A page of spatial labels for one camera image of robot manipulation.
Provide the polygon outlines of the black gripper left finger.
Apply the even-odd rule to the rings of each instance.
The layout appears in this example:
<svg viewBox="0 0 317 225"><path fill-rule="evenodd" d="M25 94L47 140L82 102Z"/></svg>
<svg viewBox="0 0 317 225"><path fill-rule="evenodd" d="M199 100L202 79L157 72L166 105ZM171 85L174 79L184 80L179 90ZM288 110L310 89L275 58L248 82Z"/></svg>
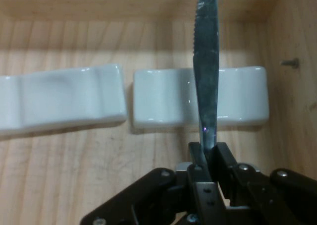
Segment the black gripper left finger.
<svg viewBox="0 0 317 225"><path fill-rule="evenodd" d="M199 143L189 144L186 169L157 168L88 213L82 225L170 225L186 212L182 225L227 225L218 185L212 181Z"/></svg>

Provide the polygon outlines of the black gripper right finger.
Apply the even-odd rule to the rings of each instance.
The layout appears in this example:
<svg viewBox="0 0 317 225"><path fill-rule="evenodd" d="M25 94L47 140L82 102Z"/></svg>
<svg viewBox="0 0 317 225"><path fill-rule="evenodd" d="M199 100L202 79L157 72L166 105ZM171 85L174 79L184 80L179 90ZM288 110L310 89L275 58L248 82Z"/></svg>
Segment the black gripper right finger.
<svg viewBox="0 0 317 225"><path fill-rule="evenodd" d="M269 176L238 163L226 143L211 150L211 174L232 207L247 206L268 225L315 225L316 180L289 169Z"/></svg>

